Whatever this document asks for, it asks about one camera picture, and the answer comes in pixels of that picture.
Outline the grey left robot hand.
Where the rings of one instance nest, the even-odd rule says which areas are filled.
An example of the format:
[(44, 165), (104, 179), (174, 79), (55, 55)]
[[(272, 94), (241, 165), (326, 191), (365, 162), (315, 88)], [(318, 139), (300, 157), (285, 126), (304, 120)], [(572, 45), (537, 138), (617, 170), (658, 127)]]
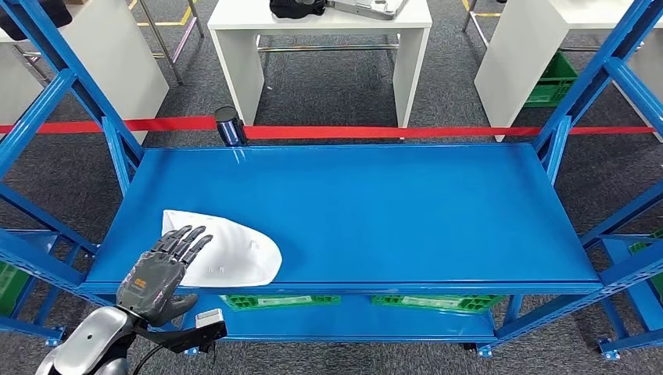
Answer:
[(184, 315), (198, 301), (195, 294), (176, 296), (188, 266), (213, 239), (204, 226), (167, 231), (138, 258), (116, 293), (116, 304), (153, 327)]

